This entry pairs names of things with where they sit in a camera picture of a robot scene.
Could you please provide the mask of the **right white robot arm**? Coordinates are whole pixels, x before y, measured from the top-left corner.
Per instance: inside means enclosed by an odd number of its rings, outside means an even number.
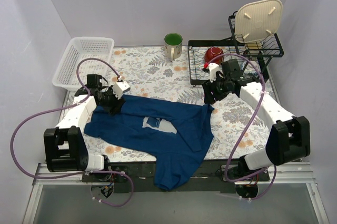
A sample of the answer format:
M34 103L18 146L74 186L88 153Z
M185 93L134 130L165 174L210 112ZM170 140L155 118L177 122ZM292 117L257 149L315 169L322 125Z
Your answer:
M269 129L263 149L239 158L237 166L225 166L227 181L253 179L268 167L279 166L311 153L310 123L304 116L295 116L281 107L265 90L265 83L255 75L243 74L236 59L221 64L205 63L203 71L210 75L202 84L204 102L214 104L233 93L245 101Z

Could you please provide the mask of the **blue t shirt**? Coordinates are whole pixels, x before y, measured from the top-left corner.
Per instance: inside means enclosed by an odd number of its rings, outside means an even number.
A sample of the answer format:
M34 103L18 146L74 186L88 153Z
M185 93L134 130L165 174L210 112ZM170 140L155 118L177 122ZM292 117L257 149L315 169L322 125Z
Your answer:
M171 191L188 182L202 164L214 135L211 105L126 95L121 111L97 107L84 133L156 158L154 184Z

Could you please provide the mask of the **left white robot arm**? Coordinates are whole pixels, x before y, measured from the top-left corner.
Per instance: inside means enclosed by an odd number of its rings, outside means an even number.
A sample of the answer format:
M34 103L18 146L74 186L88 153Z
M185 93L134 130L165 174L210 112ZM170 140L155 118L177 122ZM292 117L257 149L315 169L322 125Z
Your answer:
M56 127L45 130L46 164L50 172L94 171L101 182L111 178L112 169L106 165L107 156L90 154L83 133L98 106L109 115L121 110L125 103L122 96L130 90L130 85L118 80L114 85L104 86L102 80L101 75L87 75L86 85L74 95L75 106L69 109Z

